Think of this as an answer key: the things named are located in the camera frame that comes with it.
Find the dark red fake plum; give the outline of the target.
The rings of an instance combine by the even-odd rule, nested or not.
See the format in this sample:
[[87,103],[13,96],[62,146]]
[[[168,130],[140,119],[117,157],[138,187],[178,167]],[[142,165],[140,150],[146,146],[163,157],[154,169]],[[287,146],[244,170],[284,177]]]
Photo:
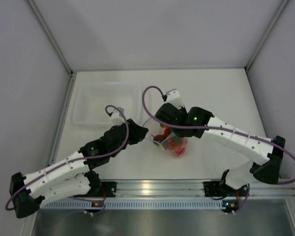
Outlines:
[[153,141],[157,142],[158,144],[161,144],[165,140],[165,137],[163,135],[156,135],[153,137]]

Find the clear zip top bag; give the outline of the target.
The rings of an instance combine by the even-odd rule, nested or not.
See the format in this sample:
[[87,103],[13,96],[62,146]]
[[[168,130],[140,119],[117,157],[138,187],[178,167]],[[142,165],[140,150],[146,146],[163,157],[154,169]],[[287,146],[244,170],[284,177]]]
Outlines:
[[[149,130],[145,139],[154,144],[159,150],[175,157],[181,157],[185,153],[188,139],[176,135],[169,126],[159,124],[152,118],[148,118],[143,123],[143,127]],[[156,135],[163,135],[165,140],[161,144],[154,142],[153,137]]]

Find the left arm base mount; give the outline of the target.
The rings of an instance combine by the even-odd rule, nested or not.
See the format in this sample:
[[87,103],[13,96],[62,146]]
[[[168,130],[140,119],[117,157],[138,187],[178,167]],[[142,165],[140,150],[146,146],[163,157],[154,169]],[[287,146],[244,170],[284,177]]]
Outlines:
[[104,181],[100,188],[97,196],[100,198],[115,198],[117,191],[117,182],[115,181]]

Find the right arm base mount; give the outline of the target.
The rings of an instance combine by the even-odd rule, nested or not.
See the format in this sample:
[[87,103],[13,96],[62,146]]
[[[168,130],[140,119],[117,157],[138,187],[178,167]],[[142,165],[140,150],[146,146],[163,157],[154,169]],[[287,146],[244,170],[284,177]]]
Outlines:
[[219,181],[205,181],[203,182],[204,192],[206,197],[223,197],[224,194],[219,185]]

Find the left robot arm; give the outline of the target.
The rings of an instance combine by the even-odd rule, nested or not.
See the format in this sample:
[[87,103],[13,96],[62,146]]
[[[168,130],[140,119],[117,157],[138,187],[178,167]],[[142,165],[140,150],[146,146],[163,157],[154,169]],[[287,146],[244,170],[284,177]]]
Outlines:
[[141,142],[147,133],[146,127],[128,119],[58,163],[26,175],[15,173],[10,181],[8,203],[13,204],[12,210],[21,219],[63,198],[97,196],[102,182],[94,169],[107,164],[128,145]]

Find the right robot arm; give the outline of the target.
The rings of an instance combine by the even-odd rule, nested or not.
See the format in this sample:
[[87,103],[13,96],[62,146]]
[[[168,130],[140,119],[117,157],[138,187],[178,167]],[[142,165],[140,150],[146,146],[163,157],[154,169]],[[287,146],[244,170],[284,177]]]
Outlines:
[[212,112],[199,107],[178,109],[170,103],[163,104],[155,117],[171,125],[179,137],[196,137],[213,141],[249,158],[247,163],[224,171],[219,183],[220,191],[231,195],[241,187],[256,181],[277,184],[283,160],[282,148],[286,140],[275,136],[264,142],[241,130],[227,125]]

